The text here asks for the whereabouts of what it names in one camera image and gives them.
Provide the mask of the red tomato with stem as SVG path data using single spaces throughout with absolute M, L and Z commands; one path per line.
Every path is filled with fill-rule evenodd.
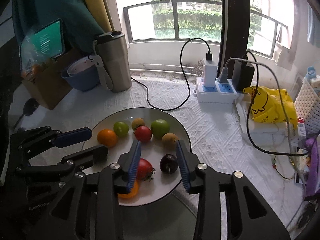
M 146 159 L 140 158 L 136 179 L 140 181 L 153 180 L 155 168 Z

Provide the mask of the white charger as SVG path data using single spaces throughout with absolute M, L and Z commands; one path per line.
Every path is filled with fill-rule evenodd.
M 203 84 L 205 87 L 215 87 L 217 64 L 213 61 L 212 53 L 208 52 L 203 59 Z

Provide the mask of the yellow plastic bag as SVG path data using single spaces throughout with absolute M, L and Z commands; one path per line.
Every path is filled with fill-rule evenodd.
M 297 114 L 293 100 L 287 90 L 259 86 L 249 116 L 253 121 L 260 123 L 286 122 L 283 109 L 285 109 L 289 123 L 296 129 L 298 125 Z

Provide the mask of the brown kiwi fruit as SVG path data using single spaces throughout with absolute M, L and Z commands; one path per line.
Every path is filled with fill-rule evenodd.
M 174 133 L 166 133 L 162 137 L 162 145 L 164 148 L 174 150 L 176 148 L 176 142 L 179 140 L 178 136 Z

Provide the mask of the orange fruit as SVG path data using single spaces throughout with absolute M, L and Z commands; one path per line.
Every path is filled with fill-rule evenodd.
M 108 148 L 116 146 L 118 137 L 116 133 L 111 129 L 102 129 L 97 134 L 97 141 Z
M 121 199 L 131 199 L 135 197 L 139 192 L 139 183 L 135 180 L 134 185 L 128 194 L 118 194 L 118 197 Z

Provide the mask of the round grey placemat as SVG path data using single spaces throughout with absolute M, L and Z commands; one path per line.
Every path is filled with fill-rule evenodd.
M 193 239 L 198 202 L 177 189 L 152 204 L 122 206 L 124 239 Z

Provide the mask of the green fruit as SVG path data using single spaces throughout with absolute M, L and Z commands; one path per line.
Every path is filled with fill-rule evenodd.
M 167 121 L 163 119 L 157 119 L 151 123 L 150 126 L 152 135 L 161 140 L 163 135 L 170 132 L 170 125 Z
M 114 123 L 113 130 L 118 137 L 123 138 L 128 134 L 129 126 L 123 121 L 118 121 Z

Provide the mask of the small yellow fruit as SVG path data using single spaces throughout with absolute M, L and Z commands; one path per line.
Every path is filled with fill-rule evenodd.
M 131 122 L 131 127 L 132 129 L 135 131 L 137 128 L 139 128 L 140 126 L 144 126 L 145 122 L 144 119 L 142 118 L 135 118 L 132 122 Z

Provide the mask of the cardboard box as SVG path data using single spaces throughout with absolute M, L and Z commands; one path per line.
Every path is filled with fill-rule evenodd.
M 68 82 L 61 77 L 62 71 L 83 56 L 82 52 L 72 49 L 50 62 L 35 78 L 23 79 L 22 83 L 41 106 L 52 110 L 71 90 Z

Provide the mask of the black charger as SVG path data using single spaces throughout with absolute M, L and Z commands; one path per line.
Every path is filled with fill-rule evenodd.
M 244 88 L 251 86 L 254 71 L 254 67 L 251 63 L 235 60 L 232 84 L 237 92 L 242 93 Z

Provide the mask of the red round fruit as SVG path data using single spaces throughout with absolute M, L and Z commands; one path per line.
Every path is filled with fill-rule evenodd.
M 143 142 L 143 143 L 149 142 L 152 137 L 151 130 L 147 126 L 138 127 L 135 130 L 134 134 L 135 134 L 136 139 Z

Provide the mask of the teal curtain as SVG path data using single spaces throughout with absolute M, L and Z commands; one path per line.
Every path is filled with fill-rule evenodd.
M 61 20 L 65 40 L 93 54 L 93 41 L 104 33 L 82 0 L 12 0 L 12 16 L 18 43 L 37 28 Z

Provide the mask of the black round speaker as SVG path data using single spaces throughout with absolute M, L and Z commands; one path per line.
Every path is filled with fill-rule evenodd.
M 23 106 L 23 113 L 18 118 L 12 129 L 15 129 L 25 116 L 31 116 L 38 109 L 39 103 L 35 98 L 28 99 Z

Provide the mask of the white power strip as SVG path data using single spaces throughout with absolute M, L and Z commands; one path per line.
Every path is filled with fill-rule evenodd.
M 214 87 L 205 87 L 203 78 L 197 77 L 194 95 L 198 102 L 234 103 L 239 98 L 240 93 L 235 90 L 231 79 L 228 79 L 228 83 L 219 83 L 218 78 L 216 78 Z

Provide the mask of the dark plum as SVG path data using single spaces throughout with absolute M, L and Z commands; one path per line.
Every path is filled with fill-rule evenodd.
M 172 154 L 166 154 L 161 159 L 159 166 L 164 174 L 173 174 L 178 168 L 177 158 Z

